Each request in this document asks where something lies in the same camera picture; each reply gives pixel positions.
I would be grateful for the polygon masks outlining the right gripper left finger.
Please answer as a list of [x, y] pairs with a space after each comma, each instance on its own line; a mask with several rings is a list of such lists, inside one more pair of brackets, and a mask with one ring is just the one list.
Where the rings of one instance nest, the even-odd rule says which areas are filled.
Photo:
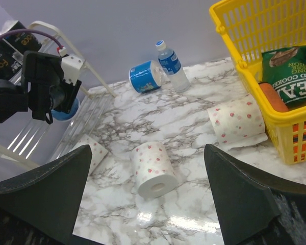
[[0, 182], [0, 244], [70, 244], [90, 146]]

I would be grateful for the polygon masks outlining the black roll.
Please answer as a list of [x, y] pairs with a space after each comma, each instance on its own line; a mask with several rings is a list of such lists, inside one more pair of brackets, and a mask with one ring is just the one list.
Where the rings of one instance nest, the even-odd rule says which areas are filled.
[[[7, 20], [3, 25], [2, 31], [5, 33], [25, 28], [26, 27], [18, 20]], [[22, 54], [26, 51], [39, 51], [42, 47], [41, 43], [32, 33], [17, 33], [6, 36], [4, 39]]]
[[20, 70], [20, 64], [12, 57], [9, 47], [0, 43], [0, 79], [10, 80]]

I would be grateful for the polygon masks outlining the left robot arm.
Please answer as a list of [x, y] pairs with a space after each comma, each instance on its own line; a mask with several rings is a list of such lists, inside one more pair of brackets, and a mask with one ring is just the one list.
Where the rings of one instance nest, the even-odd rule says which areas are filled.
[[82, 82], [82, 60], [26, 51], [20, 85], [0, 79], [0, 124], [17, 112], [31, 110], [32, 118], [53, 123], [52, 111], [70, 113]]

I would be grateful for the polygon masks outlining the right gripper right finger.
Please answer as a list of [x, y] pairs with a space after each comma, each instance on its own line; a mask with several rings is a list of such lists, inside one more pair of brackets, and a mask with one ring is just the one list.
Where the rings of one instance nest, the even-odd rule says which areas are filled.
[[306, 185], [211, 144], [204, 160], [225, 244], [306, 244]]

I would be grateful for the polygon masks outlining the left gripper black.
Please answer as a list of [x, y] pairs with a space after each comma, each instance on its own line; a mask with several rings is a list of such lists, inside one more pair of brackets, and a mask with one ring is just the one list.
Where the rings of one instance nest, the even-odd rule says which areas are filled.
[[28, 89], [32, 118], [53, 123], [52, 110], [70, 113], [82, 82], [67, 84], [61, 68], [62, 57], [26, 51], [23, 56], [21, 84]]

